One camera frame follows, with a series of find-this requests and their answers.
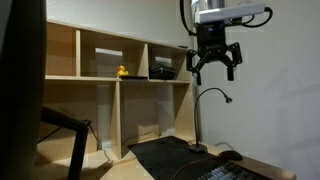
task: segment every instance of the lamp base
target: lamp base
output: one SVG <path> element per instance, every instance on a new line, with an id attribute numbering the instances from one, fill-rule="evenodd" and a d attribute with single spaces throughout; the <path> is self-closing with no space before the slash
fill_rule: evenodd
<path id="1" fill-rule="evenodd" d="M 189 150 L 190 150 L 191 152 L 193 152 L 193 153 L 205 153 L 205 152 L 208 151 L 208 148 L 207 148 L 207 146 L 202 145 L 202 144 L 198 144 L 198 145 L 196 145 L 196 144 L 191 144 L 191 145 L 189 146 Z"/>

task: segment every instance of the yellow rubber duck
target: yellow rubber duck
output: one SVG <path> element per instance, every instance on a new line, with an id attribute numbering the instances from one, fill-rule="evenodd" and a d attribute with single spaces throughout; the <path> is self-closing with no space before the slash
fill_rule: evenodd
<path id="1" fill-rule="evenodd" d="M 126 70 L 124 66 L 120 65 L 117 67 L 117 69 L 118 69 L 117 77 L 129 75 L 129 72 Z"/>

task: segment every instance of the wooden desk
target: wooden desk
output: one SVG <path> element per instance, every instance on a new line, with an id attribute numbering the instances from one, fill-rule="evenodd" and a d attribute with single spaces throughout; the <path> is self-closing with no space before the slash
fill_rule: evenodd
<path id="1" fill-rule="evenodd" d="M 222 150 L 208 146 L 208 152 L 218 155 Z M 244 157 L 242 161 L 232 161 L 242 167 L 257 172 L 275 180 L 295 180 L 296 175 L 290 171 Z M 36 180 L 65 179 L 68 173 L 69 160 L 56 161 L 52 164 L 39 166 L 35 171 Z M 86 154 L 81 180 L 152 180 L 152 176 L 138 162 L 132 152 L 121 161 L 111 161 L 104 156 L 103 151 Z"/>

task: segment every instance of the keyboard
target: keyboard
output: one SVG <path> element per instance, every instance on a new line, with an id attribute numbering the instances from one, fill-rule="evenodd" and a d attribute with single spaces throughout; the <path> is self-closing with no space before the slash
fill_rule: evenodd
<path id="1" fill-rule="evenodd" d="M 234 163 L 226 162 L 201 175 L 197 180 L 260 180 L 260 178 Z"/>

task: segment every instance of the wooden shelving unit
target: wooden shelving unit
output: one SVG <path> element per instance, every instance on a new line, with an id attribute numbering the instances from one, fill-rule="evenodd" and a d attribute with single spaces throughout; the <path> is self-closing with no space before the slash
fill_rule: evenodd
<path id="1" fill-rule="evenodd" d="M 44 106 L 79 120 L 91 120 L 96 133 L 107 133 L 106 152 L 112 160 L 124 159 L 130 153 L 128 144 L 157 138 L 151 132 L 194 138 L 187 50 L 61 22 L 47 24 Z M 120 64 L 132 76 L 149 77 L 149 66 L 156 61 L 175 68 L 176 77 L 167 81 L 116 77 Z M 41 124 L 39 138 L 56 128 Z M 52 135 L 38 145 L 38 163 L 70 158 L 73 140 L 73 132 L 67 130 Z M 86 153 L 96 152 L 96 146 L 90 132 Z"/>

